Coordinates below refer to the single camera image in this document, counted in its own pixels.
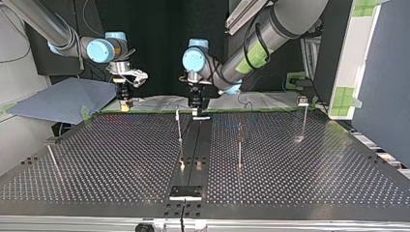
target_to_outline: table surface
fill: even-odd
[[[410,182],[321,112],[103,114],[0,177],[1,216],[410,222]]]

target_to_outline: black cable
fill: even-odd
[[[87,64],[88,64],[88,65],[91,65],[91,66],[93,66],[95,69],[97,69],[98,71],[100,71],[100,72],[102,73],[103,77],[97,75],[95,72],[94,72],[94,74],[97,75],[99,78],[103,79],[103,81],[106,81],[106,74],[105,74],[105,72],[104,72],[100,67],[98,67],[97,65],[95,65],[95,64],[93,64],[92,62],[89,62],[89,61],[87,61],[87,60],[84,60],[84,61],[85,61],[84,64],[86,64],[86,65],[87,65]]]
[[[273,73],[273,74],[271,74],[271,75],[261,75],[261,76],[257,77],[256,80],[255,80],[255,81],[253,82],[253,84],[251,85],[251,87],[247,90],[247,92],[250,92],[250,90],[256,85],[256,83],[257,83],[260,79],[265,78],[265,77],[271,77],[271,76],[273,76],[273,75],[279,75],[279,76],[280,76],[280,74]],[[248,105],[250,104],[250,111],[253,111],[253,104],[252,104],[252,102],[251,102],[251,101],[247,101],[247,102],[241,101],[241,100],[240,100],[241,94],[242,94],[242,92],[238,94],[238,103],[242,104],[242,105],[244,106],[244,108],[247,108]]]
[[[305,58],[306,61],[307,61],[307,73],[308,73],[307,79],[310,80],[311,86],[313,87],[313,90],[314,90],[314,92],[315,92],[317,98],[318,98],[319,101],[322,103],[322,106],[323,106],[323,108],[325,109],[326,113],[329,115],[329,109],[327,108],[326,104],[325,104],[325,103],[322,101],[322,99],[320,98],[320,95],[319,95],[319,93],[317,92],[316,86],[314,85],[314,81],[313,81],[313,79],[310,77],[311,74],[310,74],[310,68],[309,68],[309,64],[308,64],[307,42],[306,42],[305,39],[302,39],[302,40],[304,40],[304,50],[305,50],[305,57],[304,57],[304,58]]]
[[[182,207],[182,212],[181,212],[181,232],[185,232],[185,225],[184,225],[184,211],[185,211],[185,203],[187,202],[187,200],[184,201],[184,206]]]
[[[245,33],[245,37],[244,37],[244,55],[245,55],[245,59],[247,60],[248,65],[253,69],[253,70],[258,70],[260,68],[255,67],[251,62],[250,59],[248,57],[248,51],[249,51],[249,33],[250,33],[250,29],[252,28],[253,24],[255,23],[255,21],[257,20],[257,18],[259,17],[260,13],[265,9],[266,6],[268,6],[269,2],[273,2],[275,4],[274,1],[268,0],[266,1],[266,3],[262,6],[262,8],[256,13],[256,15],[253,17],[252,21],[250,22],[247,32]],[[263,47],[263,49],[266,52],[267,55],[267,60],[269,60],[269,57],[271,56],[271,54],[269,53],[269,49],[268,46],[266,45],[266,43],[263,41],[261,33],[260,33],[260,24],[259,26],[257,26],[259,23],[257,23],[255,25],[255,33],[256,36],[261,44],[261,46]]]

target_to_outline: vertical rod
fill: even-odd
[[[181,122],[180,122],[180,117],[179,117],[179,107],[177,106],[177,109],[175,110],[175,120],[178,123],[178,140],[180,143],[182,142],[182,133],[181,133]]]
[[[48,148],[48,151],[51,155],[52,162],[54,163],[54,165],[58,165],[57,159],[55,159],[55,157],[54,157],[54,153],[52,152],[51,146],[47,145],[47,148]]]

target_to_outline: metal pin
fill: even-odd
[[[54,153],[52,152],[51,146],[49,144],[47,145],[47,148],[48,148],[48,151],[51,155],[52,162],[54,163],[54,165],[58,165],[57,159],[55,159]]]
[[[178,123],[178,140],[180,143],[182,142],[182,134],[181,134],[181,123],[180,123],[180,118],[179,118],[179,107],[177,106],[177,109],[175,110],[175,120]]]
[[[303,133],[305,133],[305,125],[307,124],[307,116],[308,116],[308,105],[305,106],[305,117],[304,117],[304,128]]]
[[[244,141],[244,130],[242,128],[242,124],[239,123],[238,126],[238,166],[242,166],[242,142]]]

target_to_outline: gray panel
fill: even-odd
[[[329,103],[332,97],[352,2],[330,0],[323,14],[323,35],[314,76],[314,85],[323,102]]]
[[[301,112],[214,115],[201,216],[410,220],[404,176],[322,114],[309,113],[302,125]]]
[[[373,34],[353,126],[410,167],[410,1],[384,3]]]
[[[8,113],[68,124],[79,124],[116,96],[116,86],[95,80],[68,78],[18,102]]]
[[[163,217],[180,156],[174,115],[99,116],[53,150],[58,167],[39,155],[0,179],[2,215]]]

